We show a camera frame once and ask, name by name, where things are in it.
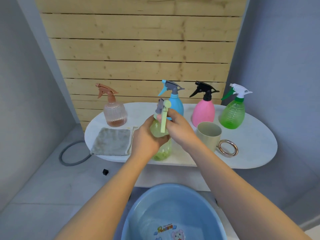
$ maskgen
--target white oval table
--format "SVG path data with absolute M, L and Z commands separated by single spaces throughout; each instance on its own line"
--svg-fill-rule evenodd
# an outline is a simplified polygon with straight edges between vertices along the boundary
M 128 121 L 125 125 L 114 129 L 127 129 L 133 126 L 140 126 L 152 114 L 157 107 L 156 103 L 127 103 L 124 104 L 128 113 Z M 184 117 L 191 124 L 191 115 L 196 104 L 184 104 Z M 233 141 L 239 149 L 235 157 L 227 157 L 218 150 L 215 154 L 227 165 L 234 169 L 250 169 L 260 167 L 270 162 L 275 156 L 278 144 L 273 133 L 261 121 L 246 113 L 243 123 L 237 129 L 226 129 L 218 120 L 225 106 L 215 105 L 216 116 L 214 123 L 222 128 L 221 140 Z M 107 125 L 104 114 L 98 114 L 87 126 L 84 139 L 89 149 L 92 148 L 94 140 L 99 131 L 103 128 L 111 128 Z M 230 149 L 229 145 L 223 144 L 225 149 Z M 129 156 L 103 156 L 98 157 L 124 163 Z M 209 191 L 203 180 L 195 162 L 180 145 L 172 142 L 172 154 L 164 161 L 150 160 L 146 168 L 141 173 L 136 186 L 152 187 L 160 183 L 181 183 L 198 191 Z

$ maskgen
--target towel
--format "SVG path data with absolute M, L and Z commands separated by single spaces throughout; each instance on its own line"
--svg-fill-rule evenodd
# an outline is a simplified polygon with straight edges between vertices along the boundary
M 102 128 L 95 139 L 90 153 L 104 156 L 131 154 L 132 138 L 137 126 L 128 129 Z

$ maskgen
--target table top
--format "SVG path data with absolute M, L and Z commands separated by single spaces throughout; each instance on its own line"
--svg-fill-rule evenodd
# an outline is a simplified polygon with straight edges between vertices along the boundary
M 125 125 L 120 127 L 110 127 L 107 125 L 104 114 L 98 114 L 87 126 L 84 139 L 89 149 L 92 148 L 94 140 L 98 136 L 99 131 L 105 128 L 113 129 L 128 129 L 133 126 L 140 126 L 144 121 L 152 114 L 157 107 L 156 103 L 127 103 L 124 104 L 128 113 L 128 121 Z M 191 115 L 196 104 L 184 104 L 184 117 L 191 124 L 194 131 L 194 127 L 191 123 Z M 219 125 L 222 129 L 221 140 L 227 139 L 233 141 L 239 149 L 239 153 L 234 157 L 227 157 L 218 150 L 215 154 L 222 159 L 227 165 L 234 169 L 249 169 L 256 168 L 270 162 L 275 156 L 278 144 L 276 138 L 270 129 L 255 117 L 245 114 L 243 123 L 237 129 L 227 129 L 223 127 L 218 120 L 225 106 L 216 105 L 216 115 L 214 123 Z M 227 149 L 232 152 L 232 147 L 226 143 L 222 144 L 223 149 Z M 127 156 L 103 156 L 97 155 L 98 157 L 113 161 L 113 162 L 125 162 L 128 159 Z M 176 142 L 172 142 L 172 153 L 163 161 L 150 160 L 149 164 L 155 165 L 172 165 L 172 166 L 192 166 L 196 167 L 195 162 L 191 156 L 186 153 L 180 145 Z

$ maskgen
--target wooden wall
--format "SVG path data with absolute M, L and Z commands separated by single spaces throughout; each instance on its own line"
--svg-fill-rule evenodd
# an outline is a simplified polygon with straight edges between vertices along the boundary
M 35 1 L 84 129 L 107 99 L 95 83 L 118 101 L 157 102 L 160 81 L 172 80 L 183 103 L 197 103 L 198 80 L 221 103 L 246 0 Z

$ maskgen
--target mug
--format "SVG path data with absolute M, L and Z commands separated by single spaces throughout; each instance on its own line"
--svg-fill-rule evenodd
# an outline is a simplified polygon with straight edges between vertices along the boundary
M 238 154 L 238 147 L 229 140 L 220 140 L 222 129 L 213 122 L 201 122 L 197 126 L 197 137 L 213 152 L 218 148 L 224 155 L 234 157 Z M 222 143 L 228 143 L 233 146 L 234 153 L 225 152 L 221 148 Z

